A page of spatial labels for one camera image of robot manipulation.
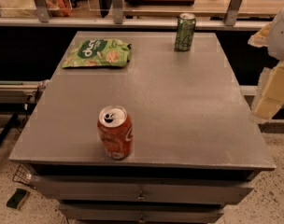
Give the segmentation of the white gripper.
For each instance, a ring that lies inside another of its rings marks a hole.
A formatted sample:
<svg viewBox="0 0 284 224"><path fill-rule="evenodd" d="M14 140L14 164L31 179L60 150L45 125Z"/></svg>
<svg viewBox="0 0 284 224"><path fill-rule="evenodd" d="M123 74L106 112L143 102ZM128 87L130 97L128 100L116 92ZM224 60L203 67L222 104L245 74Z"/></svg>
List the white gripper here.
<svg viewBox="0 0 284 224"><path fill-rule="evenodd" d="M268 46L270 56L284 61L284 8L274 17L272 24L266 24L252 35L248 44L256 48ZM265 123L271 120L282 106L284 106L284 62L279 62L275 67L265 67L261 72L249 118L256 124Z"/></svg>

